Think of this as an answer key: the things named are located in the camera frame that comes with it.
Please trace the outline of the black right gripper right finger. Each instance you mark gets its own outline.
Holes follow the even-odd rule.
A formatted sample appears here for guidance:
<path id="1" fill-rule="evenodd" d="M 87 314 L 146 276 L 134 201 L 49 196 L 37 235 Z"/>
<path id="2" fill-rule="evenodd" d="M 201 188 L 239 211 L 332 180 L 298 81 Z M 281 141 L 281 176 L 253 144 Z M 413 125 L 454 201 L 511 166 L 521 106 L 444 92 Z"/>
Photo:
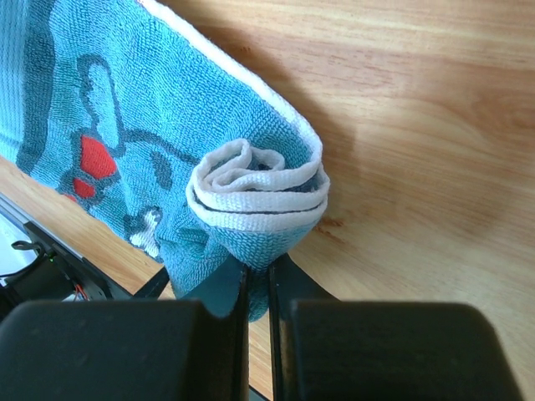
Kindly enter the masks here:
<path id="1" fill-rule="evenodd" d="M 341 301 L 289 256 L 269 267 L 277 400 L 519 400 L 495 328 L 448 302 Z"/>

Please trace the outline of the blue patterned towel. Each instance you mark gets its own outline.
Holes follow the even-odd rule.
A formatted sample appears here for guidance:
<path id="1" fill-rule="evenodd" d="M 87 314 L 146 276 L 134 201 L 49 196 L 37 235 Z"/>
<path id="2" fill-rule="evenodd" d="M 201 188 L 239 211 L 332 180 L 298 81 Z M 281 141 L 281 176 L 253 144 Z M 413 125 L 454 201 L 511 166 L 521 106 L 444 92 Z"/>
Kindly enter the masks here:
<path id="1" fill-rule="evenodd" d="M 267 269 L 319 222 L 323 145 L 284 98 L 155 1 L 1 4 L 1 155 L 163 264 L 177 296 Z"/>

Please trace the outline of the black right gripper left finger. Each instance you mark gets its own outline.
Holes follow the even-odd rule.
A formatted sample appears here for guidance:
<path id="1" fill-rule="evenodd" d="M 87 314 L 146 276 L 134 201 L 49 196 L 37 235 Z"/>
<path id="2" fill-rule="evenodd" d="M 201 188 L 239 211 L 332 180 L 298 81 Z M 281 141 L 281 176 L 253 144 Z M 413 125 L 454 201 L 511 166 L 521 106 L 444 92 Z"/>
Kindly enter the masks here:
<path id="1" fill-rule="evenodd" d="M 245 400 L 247 267 L 178 301 L 26 302 L 1 325 L 4 400 Z"/>

